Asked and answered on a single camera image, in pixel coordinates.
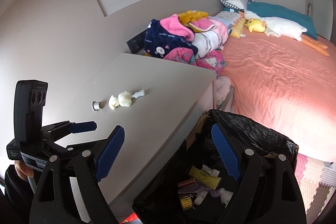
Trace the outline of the left hand bare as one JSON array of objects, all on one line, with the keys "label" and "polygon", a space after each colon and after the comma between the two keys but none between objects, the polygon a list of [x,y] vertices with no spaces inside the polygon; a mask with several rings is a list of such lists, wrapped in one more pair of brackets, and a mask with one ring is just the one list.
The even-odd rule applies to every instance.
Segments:
[{"label": "left hand bare", "polygon": [[29,166],[26,166],[24,161],[16,160],[14,162],[15,170],[18,174],[18,176],[22,179],[27,181],[28,178],[34,177],[34,171]]}]

